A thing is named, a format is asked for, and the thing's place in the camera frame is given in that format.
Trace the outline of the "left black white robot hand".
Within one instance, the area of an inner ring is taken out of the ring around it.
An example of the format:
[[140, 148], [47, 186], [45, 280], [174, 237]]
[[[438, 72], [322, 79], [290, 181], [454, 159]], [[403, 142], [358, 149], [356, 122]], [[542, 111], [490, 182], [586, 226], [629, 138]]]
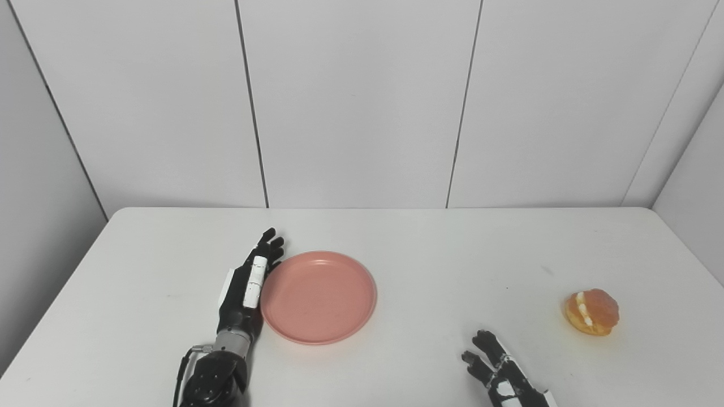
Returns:
[[244, 263], [236, 268], [219, 307], [217, 333], [241, 331], [256, 340], [264, 324], [260, 309], [261, 288], [281, 263], [285, 240], [274, 227], [261, 235]]

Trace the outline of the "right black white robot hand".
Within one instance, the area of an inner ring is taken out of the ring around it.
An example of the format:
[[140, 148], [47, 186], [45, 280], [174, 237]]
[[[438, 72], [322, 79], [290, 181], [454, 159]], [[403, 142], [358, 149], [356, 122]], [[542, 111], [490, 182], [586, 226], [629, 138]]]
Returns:
[[550, 391], [535, 389], [515, 358], [505, 350], [493, 332], [478, 330], [472, 343], [486, 355], [489, 363], [470, 350], [461, 354], [461, 360], [467, 363], [468, 373], [483, 384], [492, 405], [558, 405]]

